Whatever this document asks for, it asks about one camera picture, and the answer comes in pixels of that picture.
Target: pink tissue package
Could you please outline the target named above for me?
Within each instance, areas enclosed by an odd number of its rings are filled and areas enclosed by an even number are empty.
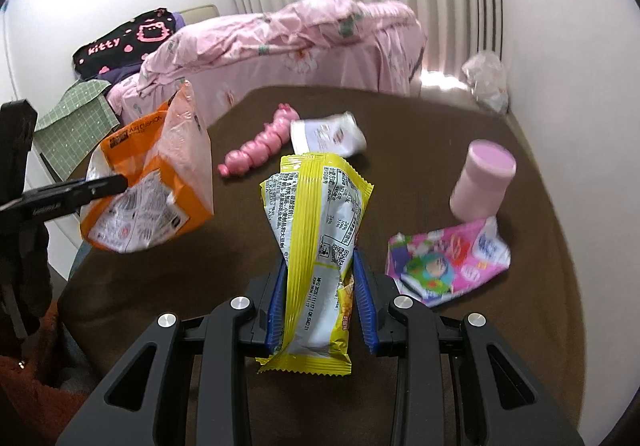
[[[511,263],[495,217],[389,239],[386,274],[400,294],[433,307],[488,282]]]

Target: brown table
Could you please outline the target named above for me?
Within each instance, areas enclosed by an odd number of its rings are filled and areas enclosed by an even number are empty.
[[[449,195],[473,139],[508,148],[518,172],[498,214],[511,247],[511,269],[474,293],[439,307],[462,318],[486,315],[578,421],[584,377],[582,311],[571,260],[537,168],[503,119],[372,92],[328,88],[265,88],[251,93],[209,129],[214,164],[255,136],[279,102],[303,118],[350,110],[369,146],[351,160],[375,185],[358,244],[383,270],[391,235],[455,225]],[[291,152],[286,145],[282,155]],[[191,234],[129,255],[92,250],[68,283],[60,314],[102,374],[159,314],[209,313],[242,293],[249,278],[278,257],[258,184],[278,171],[279,158],[242,179],[214,176],[215,217]],[[377,359],[352,320],[353,374],[344,378],[284,372],[256,374],[248,363],[254,444],[387,445],[394,406],[396,360]],[[450,390],[447,435],[453,432]]]

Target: black hello kitty blanket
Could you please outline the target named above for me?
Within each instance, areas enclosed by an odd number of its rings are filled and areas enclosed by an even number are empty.
[[[89,79],[129,64],[142,63],[175,31],[175,18],[167,9],[145,12],[78,48],[73,57],[74,67],[81,79]]]

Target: pink lid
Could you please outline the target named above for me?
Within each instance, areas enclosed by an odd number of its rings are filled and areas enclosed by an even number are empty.
[[[500,177],[513,177],[516,159],[505,148],[495,142],[475,140],[469,145],[469,156],[478,167]]]

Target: sunlight on floor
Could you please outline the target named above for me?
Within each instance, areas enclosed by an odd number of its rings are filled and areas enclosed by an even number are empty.
[[[420,73],[420,81],[422,86],[437,86],[441,90],[451,90],[459,88],[460,90],[468,90],[469,87],[454,76],[446,76],[442,72],[430,72],[423,70]]]

